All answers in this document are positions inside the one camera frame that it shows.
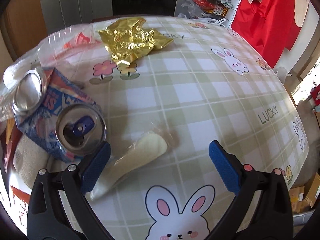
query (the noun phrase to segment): gold foil wrapper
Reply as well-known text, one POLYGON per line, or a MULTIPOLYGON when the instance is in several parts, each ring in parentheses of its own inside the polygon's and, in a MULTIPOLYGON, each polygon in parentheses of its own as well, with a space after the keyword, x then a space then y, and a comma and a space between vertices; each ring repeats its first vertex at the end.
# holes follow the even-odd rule
POLYGON ((119 19, 104 31, 98 31, 111 59, 118 65, 128 67, 134 60, 162 49, 173 41, 155 29, 143 29, 145 19, 131 17, 119 19))

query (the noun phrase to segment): can lid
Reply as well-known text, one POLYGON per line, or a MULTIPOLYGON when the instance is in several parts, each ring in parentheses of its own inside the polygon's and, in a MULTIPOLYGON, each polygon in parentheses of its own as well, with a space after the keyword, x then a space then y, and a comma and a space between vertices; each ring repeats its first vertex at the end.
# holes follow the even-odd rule
POLYGON ((17 115, 30 115, 42 103, 47 90, 47 78, 42 68, 25 73, 13 96, 12 110, 17 115))
POLYGON ((106 139, 107 129, 98 110, 86 103, 76 103, 67 106, 58 115, 55 133, 63 148, 77 156, 84 156, 93 153, 106 139))

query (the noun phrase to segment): can opening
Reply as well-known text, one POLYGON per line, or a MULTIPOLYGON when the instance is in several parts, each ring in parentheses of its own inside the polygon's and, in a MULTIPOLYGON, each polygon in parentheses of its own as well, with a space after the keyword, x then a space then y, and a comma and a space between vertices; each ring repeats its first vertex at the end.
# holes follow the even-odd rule
POLYGON ((84 136, 76 136, 73 132, 73 125, 67 124, 63 128, 63 136, 66 139, 66 141, 73 147, 80 147, 84 142, 84 136))

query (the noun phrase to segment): table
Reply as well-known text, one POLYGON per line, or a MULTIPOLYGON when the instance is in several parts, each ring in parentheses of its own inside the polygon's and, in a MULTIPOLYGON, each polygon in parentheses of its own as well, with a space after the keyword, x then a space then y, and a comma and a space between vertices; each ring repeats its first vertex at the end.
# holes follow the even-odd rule
MULTIPOLYGON (((84 91, 101 106, 114 156, 152 130, 169 144, 166 154, 128 174, 90 205, 115 239, 182 235, 202 240, 234 197, 209 158, 211 141, 218 140, 258 171, 280 168, 288 189, 307 157, 308 142, 285 88, 237 33, 180 18, 145 19, 144 27, 156 28, 174 42, 129 69, 112 65, 102 46, 59 67, 71 81, 85 82, 84 91), (102 65, 108 66, 105 75, 102 65)), ((115 21, 93 28, 105 29, 115 21)), ((61 196, 71 224, 80 230, 61 196)), ((241 228, 248 225, 258 199, 256 195, 241 228)))

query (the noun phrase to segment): pink flower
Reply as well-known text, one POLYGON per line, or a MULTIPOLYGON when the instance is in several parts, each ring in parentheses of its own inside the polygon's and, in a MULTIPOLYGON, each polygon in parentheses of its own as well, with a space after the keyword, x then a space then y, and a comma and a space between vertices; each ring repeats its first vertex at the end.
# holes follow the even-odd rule
POLYGON ((117 65, 115 63, 113 63, 110 60, 106 60, 105 62, 98 63, 96 65, 94 65, 93 70, 94 76, 101 76, 101 75, 110 75, 113 72, 113 68, 117 67, 117 65))

